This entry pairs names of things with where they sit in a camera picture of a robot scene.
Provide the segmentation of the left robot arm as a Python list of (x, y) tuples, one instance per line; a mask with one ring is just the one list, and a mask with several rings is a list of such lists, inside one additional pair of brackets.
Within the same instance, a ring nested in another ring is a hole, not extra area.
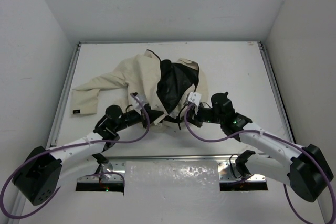
[(163, 112), (149, 105), (127, 112), (117, 105), (109, 106), (88, 135), (61, 147), (33, 149), (14, 172), (12, 183), (34, 206), (39, 206), (69, 180), (108, 172), (109, 161), (103, 153), (119, 141), (118, 132), (136, 124), (148, 129), (162, 116)]

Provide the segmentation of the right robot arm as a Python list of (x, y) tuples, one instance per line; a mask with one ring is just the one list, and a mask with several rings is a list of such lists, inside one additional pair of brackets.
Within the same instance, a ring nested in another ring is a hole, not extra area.
[(252, 150), (239, 154), (233, 167), (236, 175), (264, 175), (290, 186), (307, 202), (315, 202), (330, 185), (334, 175), (317, 146), (304, 147), (267, 132), (250, 118), (236, 112), (228, 93), (214, 94), (211, 103), (211, 108), (205, 108), (201, 105), (199, 93), (189, 93), (185, 101), (186, 125), (218, 124), (226, 135), (224, 140), (232, 138), (261, 151), (261, 154)]

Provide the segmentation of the white foreground cover panel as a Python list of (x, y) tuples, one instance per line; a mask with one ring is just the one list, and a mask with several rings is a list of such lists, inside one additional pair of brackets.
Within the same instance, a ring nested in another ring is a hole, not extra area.
[(23, 223), (323, 223), (317, 203), (308, 203), (281, 183), (267, 190), (221, 191), (214, 177), (180, 180), (125, 179), (124, 192), (60, 189), (43, 209), (26, 203)]

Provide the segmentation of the cream jacket with black lining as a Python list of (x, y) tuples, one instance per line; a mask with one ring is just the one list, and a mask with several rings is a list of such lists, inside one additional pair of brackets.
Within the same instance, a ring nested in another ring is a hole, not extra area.
[(201, 102), (209, 98), (206, 75), (199, 63), (180, 58), (176, 62), (162, 60), (151, 50), (122, 60), (112, 72), (92, 78), (72, 90), (72, 115), (97, 113), (100, 91), (125, 88), (127, 95), (114, 105), (125, 109), (133, 102), (131, 93), (138, 93), (153, 110), (162, 112), (153, 124), (158, 131), (178, 128), (177, 118), (185, 114), (184, 102), (189, 93), (201, 95)]

